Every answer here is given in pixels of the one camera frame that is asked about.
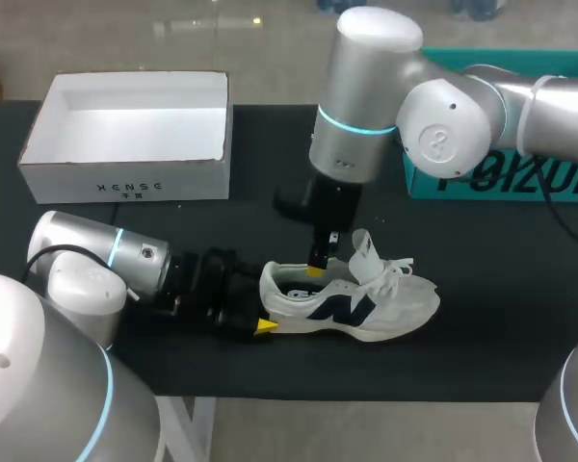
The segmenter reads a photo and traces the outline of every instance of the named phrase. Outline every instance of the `gray floor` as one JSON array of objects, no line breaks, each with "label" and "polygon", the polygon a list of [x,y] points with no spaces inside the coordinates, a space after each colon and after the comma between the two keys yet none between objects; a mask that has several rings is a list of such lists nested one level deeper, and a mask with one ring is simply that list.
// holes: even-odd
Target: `gray floor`
[{"label": "gray floor", "polygon": [[[578,48],[578,0],[508,0],[488,23],[448,0],[371,3],[413,17],[429,46]],[[0,74],[8,98],[39,99],[56,72],[222,69],[235,102],[314,102],[334,23],[315,0],[0,0]]]},{"label": "gray floor", "polygon": [[212,462],[536,462],[536,408],[222,399]]},{"label": "gray floor", "polygon": [[[371,3],[415,18],[429,46],[578,48],[578,0],[509,0],[485,24],[452,17],[446,0]],[[335,17],[314,4],[0,0],[0,75],[8,98],[41,99],[56,72],[221,69],[234,102],[315,102]],[[529,462],[535,408],[220,399],[213,460]]]}]

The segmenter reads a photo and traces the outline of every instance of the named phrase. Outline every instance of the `shoe tongue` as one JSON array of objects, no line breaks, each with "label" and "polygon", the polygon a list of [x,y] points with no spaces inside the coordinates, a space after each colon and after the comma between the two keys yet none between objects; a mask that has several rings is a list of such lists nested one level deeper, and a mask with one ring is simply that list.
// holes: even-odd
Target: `shoe tongue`
[{"label": "shoe tongue", "polygon": [[349,260],[349,270],[362,285],[379,277],[383,273],[384,266],[368,231],[355,230],[353,240],[355,254]]}]

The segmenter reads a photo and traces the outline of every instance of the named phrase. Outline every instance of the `blue led ring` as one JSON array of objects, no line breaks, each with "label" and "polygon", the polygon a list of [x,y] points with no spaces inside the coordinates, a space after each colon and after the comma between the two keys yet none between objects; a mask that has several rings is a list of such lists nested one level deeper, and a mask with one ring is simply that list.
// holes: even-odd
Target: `blue led ring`
[{"label": "blue led ring", "polygon": [[79,457],[75,459],[75,462],[86,462],[88,457],[90,456],[92,450],[98,443],[98,439],[100,435],[103,433],[105,429],[105,424],[107,423],[107,418],[109,417],[109,410],[112,407],[112,399],[114,398],[114,372],[112,370],[112,364],[109,361],[109,356],[103,349],[101,345],[98,346],[100,351],[103,353],[103,358],[105,359],[105,366],[107,367],[107,395],[105,396],[105,404],[103,404],[103,410],[100,413],[100,419],[98,419],[98,423],[96,424],[96,429],[94,433],[90,437],[90,440],[86,444],[84,450],[81,451]]},{"label": "blue led ring", "polygon": [[116,233],[116,239],[114,240],[114,246],[112,247],[112,251],[109,254],[109,260],[107,260],[107,266],[109,268],[112,267],[112,264],[114,263],[114,258],[116,258],[116,252],[118,251],[118,244],[120,239],[122,239],[122,233],[124,232],[124,230],[122,228],[120,228],[118,230],[118,232]]},{"label": "blue led ring", "polygon": [[321,106],[319,106],[319,114],[321,114],[321,116],[332,125],[335,125],[342,130],[346,130],[347,132],[357,133],[358,135],[387,135],[388,133],[392,133],[394,130],[396,130],[396,126],[384,128],[382,130],[366,130],[365,128],[352,127],[351,125],[347,125],[343,122],[339,122],[338,120],[331,118],[326,114]]},{"label": "blue led ring", "polygon": [[571,416],[569,415],[569,411],[567,410],[567,403],[565,402],[565,386],[564,386],[565,371],[567,370],[567,363],[569,362],[569,359],[571,359],[572,354],[573,351],[567,357],[565,365],[563,366],[563,370],[561,371],[561,383],[559,392],[561,393],[561,407],[563,408],[563,413],[565,415],[565,420],[567,421],[567,426],[569,427],[569,431],[571,431],[571,434],[576,440],[576,443],[578,443],[578,430],[574,426],[574,423],[571,421]]}]

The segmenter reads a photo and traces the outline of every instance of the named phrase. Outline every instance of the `shoe insole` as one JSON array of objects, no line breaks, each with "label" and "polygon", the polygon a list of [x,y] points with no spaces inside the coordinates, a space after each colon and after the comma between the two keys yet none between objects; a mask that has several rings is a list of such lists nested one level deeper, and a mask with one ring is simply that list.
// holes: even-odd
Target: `shoe insole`
[{"label": "shoe insole", "polygon": [[307,298],[318,294],[325,286],[313,284],[311,282],[284,282],[278,285],[278,288],[287,296],[295,298]]}]

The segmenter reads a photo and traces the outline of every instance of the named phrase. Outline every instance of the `shoe sole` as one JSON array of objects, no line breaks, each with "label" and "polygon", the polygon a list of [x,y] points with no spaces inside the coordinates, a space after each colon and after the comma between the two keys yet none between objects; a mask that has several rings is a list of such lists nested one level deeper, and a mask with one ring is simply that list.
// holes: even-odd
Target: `shoe sole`
[{"label": "shoe sole", "polygon": [[438,307],[427,318],[420,320],[415,324],[411,324],[404,329],[394,331],[365,330],[351,325],[340,324],[332,320],[316,321],[296,319],[295,317],[286,316],[271,310],[268,310],[268,313],[270,313],[270,321],[278,323],[278,328],[274,331],[275,334],[310,334],[319,330],[339,330],[351,335],[361,342],[383,342],[385,340],[401,337],[409,332],[413,332],[415,329],[419,329],[430,320],[434,313],[436,313],[437,309]]}]

